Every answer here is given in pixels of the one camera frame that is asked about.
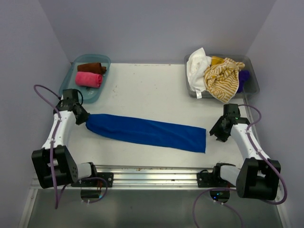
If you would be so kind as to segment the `blue towel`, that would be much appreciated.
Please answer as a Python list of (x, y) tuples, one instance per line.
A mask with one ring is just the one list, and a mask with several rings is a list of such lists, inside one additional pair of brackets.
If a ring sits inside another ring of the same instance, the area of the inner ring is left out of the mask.
[(206, 152), (204, 128), (111, 114), (91, 114), (88, 130), (128, 143), (169, 147), (189, 152)]

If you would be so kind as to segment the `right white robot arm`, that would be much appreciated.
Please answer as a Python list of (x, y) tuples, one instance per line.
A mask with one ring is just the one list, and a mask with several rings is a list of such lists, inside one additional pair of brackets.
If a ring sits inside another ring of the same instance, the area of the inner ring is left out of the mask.
[(232, 137), (244, 159), (239, 169), (228, 163), (217, 163), (211, 180), (216, 186), (229, 182), (241, 198), (274, 200), (276, 198), (281, 165), (263, 151), (251, 131), (252, 124), (241, 117), (237, 104), (223, 106), (223, 115), (210, 130), (218, 141), (226, 142)]

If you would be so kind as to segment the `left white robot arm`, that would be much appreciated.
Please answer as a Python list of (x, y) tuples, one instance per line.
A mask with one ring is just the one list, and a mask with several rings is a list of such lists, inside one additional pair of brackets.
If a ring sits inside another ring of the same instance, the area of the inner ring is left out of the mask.
[(32, 153), (35, 172), (44, 189), (54, 186), (74, 184), (82, 180), (87, 186), (98, 183), (99, 175), (92, 162), (76, 164), (68, 141), (75, 125), (86, 123), (89, 113), (82, 106), (81, 92), (77, 89), (65, 89), (53, 110), (54, 122), (51, 132), (42, 148)]

